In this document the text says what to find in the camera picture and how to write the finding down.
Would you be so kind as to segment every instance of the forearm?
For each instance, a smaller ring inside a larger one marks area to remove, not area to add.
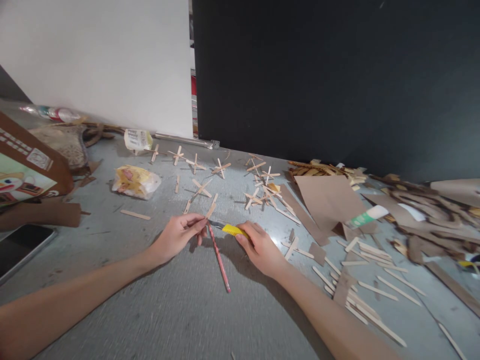
[[[0,307],[0,359],[32,358],[154,267],[145,253],[140,253]]]
[[[356,318],[288,264],[275,280],[292,296],[336,360],[399,359]]]

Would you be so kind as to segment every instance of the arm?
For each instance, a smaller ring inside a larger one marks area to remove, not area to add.
[[[177,255],[193,236],[206,236],[204,216],[172,217],[145,251],[0,307],[0,360],[30,359],[105,300]]]
[[[285,260],[257,223],[247,221],[238,227],[250,236],[251,242],[243,235],[237,235],[236,239],[251,262],[291,295],[335,359],[399,359],[387,344]]]

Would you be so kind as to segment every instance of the smartphone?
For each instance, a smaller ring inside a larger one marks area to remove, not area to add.
[[[54,229],[23,225],[0,240],[0,286],[55,236]]]

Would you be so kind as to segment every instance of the red pencil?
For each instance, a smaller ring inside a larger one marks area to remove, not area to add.
[[[225,283],[226,291],[230,292],[230,284],[229,279],[227,278],[227,274],[225,273],[224,263],[222,262],[222,258],[220,257],[220,251],[215,242],[214,231],[212,230],[212,225],[208,223],[208,230],[210,231],[211,239],[213,240],[213,248],[215,249],[216,258],[218,259],[218,265],[220,265],[221,276],[223,277],[223,282]]]

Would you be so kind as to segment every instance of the left hand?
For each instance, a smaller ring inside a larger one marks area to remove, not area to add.
[[[149,260],[155,266],[168,262],[187,245],[189,240],[196,236],[201,242],[207,236],[207,219],[198,213],[188,213],[173,216],[157,240],[145,251]]]

